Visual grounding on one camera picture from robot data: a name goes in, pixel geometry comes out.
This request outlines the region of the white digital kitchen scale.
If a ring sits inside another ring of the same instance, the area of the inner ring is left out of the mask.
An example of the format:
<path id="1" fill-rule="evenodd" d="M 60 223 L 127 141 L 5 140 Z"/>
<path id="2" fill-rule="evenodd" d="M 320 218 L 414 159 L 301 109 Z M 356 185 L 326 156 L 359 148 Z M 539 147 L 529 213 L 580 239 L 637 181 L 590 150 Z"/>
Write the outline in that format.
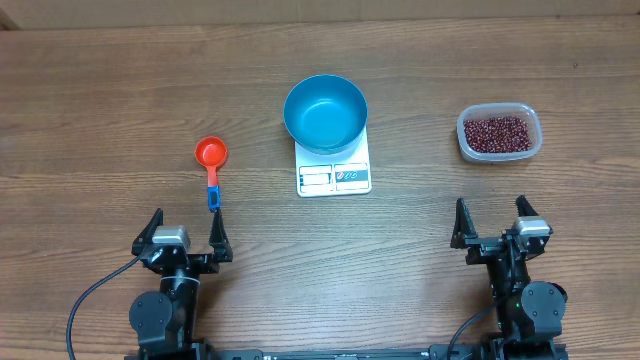
<path id="1" fill-rule="evenodd" d="M 313 153 L 295 144 L 296 191 L 302 198 L 363 195 L 372 190 L 367 131 L 343 151 Z"/>

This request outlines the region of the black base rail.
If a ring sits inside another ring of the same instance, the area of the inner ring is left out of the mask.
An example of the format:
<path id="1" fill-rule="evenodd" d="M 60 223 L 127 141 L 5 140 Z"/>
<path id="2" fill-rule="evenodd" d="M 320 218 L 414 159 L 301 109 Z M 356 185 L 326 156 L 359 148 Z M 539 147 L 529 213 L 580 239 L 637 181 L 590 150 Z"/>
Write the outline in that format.
<path id="1" fill-rule="evenodd" d="M 564 345 L 556 345 L 554 350 L 520 348 L 515 346 L 504 348 L 503 355 L 484 351 L 478 345 L 458 344 L 447 355 L 447 346 L 431 345 L 428 349 L 377 349 L 377 350 L 333 350 L 333 351 L 293 351 L 262 352 L 260 350 L 225 350 L 216 351 L 211 346 L 195 348 L 181 354 L 154 356 L 154 359 L 212 359 L 212 360 L 446 360 L 446 359 L 553 359 L 568 360 L 569 355 Z"/>

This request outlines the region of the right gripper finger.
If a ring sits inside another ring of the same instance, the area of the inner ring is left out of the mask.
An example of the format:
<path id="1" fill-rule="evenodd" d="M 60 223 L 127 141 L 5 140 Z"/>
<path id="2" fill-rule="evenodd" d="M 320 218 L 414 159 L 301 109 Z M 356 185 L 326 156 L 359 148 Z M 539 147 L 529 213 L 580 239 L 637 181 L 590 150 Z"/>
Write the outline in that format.
<path id="1" fill-rule="evenodd" d="M 530 216 L 538 216 L 536 210 L 532 207 L 529 201 L 526 199 L 524 195 L 520 195 L 516 198 L 515 201 L 518 216 L 519 217 L 530 217 Z"/>
<path id="2" fill-rule="evenodd" d="M 452 231 L 450 247 L 464 249 L 474 246 L 478 240 L 468 207 L 463 198 L 456 201 L 455 224 Z"/>

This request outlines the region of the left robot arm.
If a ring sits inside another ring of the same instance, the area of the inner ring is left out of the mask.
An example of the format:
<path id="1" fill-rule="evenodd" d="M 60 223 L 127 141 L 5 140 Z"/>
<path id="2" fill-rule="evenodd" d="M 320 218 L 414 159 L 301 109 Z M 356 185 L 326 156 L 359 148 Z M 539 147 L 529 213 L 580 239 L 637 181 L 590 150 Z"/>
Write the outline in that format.
<path id="1" fill-rule="evenodd" d="M 137 359 L 216 359 L 212 345 L 194 337 L 200 277 L 219 272 L 233 260 L 222 212 L 213 211 L 210 253 L 190 253 L 182 225 L 165 225 L 157 209 L 132 243 L 132 254 L 144 268 L 160 276 L 157 291 L 139 295 L 129 310 L 138 336 Z"/>

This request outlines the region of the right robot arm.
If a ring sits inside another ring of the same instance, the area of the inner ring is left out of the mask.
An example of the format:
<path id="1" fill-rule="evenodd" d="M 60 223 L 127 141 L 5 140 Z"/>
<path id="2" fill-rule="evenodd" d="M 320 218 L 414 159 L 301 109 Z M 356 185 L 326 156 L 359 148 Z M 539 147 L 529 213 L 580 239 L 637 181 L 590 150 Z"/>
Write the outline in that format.
<path id="1" fill-rule="evenodd" d="M 474 314 L 454 333 L 446 348 L 448 359 L 566 359 L 562 334 L 568 295 L 558 284 L 533 281 L 527 262 L 545 252 L 552 227 L 525 196 L 515 201 L 518 216 L 513 225 L 495 237 L 480 237 L 465 201 L 456 202 L 450 246 L 465 249 L 468 265 L 487 268 L 493 302 Z M 476 345 L 459 345 L 462 333 L 479 319 L 496 313 L 497 333 L 483 336 Z"/>

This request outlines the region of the red measuring scoop blue handle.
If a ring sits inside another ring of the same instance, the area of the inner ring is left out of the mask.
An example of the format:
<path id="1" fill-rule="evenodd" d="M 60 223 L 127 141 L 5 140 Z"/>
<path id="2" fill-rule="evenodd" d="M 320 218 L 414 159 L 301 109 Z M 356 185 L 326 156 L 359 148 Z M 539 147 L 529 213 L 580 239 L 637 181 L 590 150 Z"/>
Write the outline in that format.
<path id="1" fill-rule="evenodd" d="M 196 161 L 207 172 L 207 204 L 211 212 L 221 206 L 218 170 L 225 164 L 228 150 L 225 143 L 218 137 L 208 136 L 201 139 L 194 150 Z"/>

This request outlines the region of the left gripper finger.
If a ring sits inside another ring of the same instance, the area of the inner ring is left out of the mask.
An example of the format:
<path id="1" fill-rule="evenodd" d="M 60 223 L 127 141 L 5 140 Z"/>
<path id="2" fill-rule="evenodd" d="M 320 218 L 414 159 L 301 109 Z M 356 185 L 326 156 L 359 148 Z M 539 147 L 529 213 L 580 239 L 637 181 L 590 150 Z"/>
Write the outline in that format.
<path id="1" fill-rule="evenodd" d="M 134 239 L 134 245 L 148 244 L 152 241 L 152 237 L 155 234 L 156 229 L 163 225 L 163 210 L 157 208 L 152 218 L 140 234 Z"/>
<path id="2" fill-rule="evenodd" d="M 215 255 L 231 255 L 232 248 L 224 229 L 222 212 L 216 209 L 213 212 L 213 221 L 209 237 L 209 245 L 213 248 Z"/>

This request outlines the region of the clear plastic bean container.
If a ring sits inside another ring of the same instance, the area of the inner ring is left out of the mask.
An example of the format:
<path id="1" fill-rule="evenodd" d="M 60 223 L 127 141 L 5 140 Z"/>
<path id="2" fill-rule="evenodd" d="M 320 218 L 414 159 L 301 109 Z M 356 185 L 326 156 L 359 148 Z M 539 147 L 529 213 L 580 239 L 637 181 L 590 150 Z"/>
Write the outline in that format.
<path id="1" fill-rule="evenodd" d="M 472 150 L 464 135 L 464 123 L 469 120 L 502 116 L 519 117 L 527 124 L 528 133 L 533 143 L 532 148 L 528 151 L 516 153 L 479 153 Z M 535 155 L 543 143 L 538 115 L 530 106 L 522 103 L 507 102 L 472 105 L 460 114 L 457 120 L 456 132 L 461 155 L 469 162 L 496 163 L 523 160 Z"/>

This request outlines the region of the red beans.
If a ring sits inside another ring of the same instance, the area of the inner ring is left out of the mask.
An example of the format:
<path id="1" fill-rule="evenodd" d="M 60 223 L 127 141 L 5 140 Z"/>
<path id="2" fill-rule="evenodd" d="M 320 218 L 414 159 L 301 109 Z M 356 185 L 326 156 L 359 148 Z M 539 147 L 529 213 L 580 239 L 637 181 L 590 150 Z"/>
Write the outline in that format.
<path id="1" fill-rule="evenodd" d="M 532 148 L 527 124 L 519 117 L 469 120 L 463 126 L 469 147 L 479 153 L 516 153 Z"/>

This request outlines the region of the blue metal bowl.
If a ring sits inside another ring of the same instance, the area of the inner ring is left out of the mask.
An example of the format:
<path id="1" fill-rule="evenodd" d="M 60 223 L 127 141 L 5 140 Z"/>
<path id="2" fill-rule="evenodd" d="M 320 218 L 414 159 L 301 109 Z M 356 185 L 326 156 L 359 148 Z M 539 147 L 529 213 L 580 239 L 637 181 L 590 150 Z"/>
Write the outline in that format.
<path id="1" fill-rule="evenodd" d="M 282 110 L 284 126 L 303 148 L 329 155 L 357 142 L 368 124 L 369 108 L 361 89 L 335 74 L 318 74 L 297 83 Z"/>

